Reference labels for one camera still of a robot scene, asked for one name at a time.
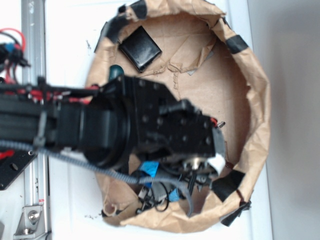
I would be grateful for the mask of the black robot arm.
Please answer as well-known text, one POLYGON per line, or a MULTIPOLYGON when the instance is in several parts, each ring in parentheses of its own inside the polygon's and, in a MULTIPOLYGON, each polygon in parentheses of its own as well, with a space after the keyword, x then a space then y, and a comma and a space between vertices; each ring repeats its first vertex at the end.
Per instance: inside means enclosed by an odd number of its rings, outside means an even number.
POLYGON ((71 148, 100 168, 131 155, 179 173, 225 166, 217 121, 162 83, 120 76, 90 88, 1 84, 0 137, 51 150, 71 148))

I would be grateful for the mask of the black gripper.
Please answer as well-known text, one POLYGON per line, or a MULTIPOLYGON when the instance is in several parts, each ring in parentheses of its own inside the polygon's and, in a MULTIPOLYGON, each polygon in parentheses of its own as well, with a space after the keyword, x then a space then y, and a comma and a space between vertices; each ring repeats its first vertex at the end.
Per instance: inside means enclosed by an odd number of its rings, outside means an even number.
POLYGON ((211 118, 188 99, 177 100, 165 84, 122 76, 104 85, 101 96, 117 117, 116 140, 123 155, 149 160, 208 158, 219 177, 225 168, 225 140, 211 118))

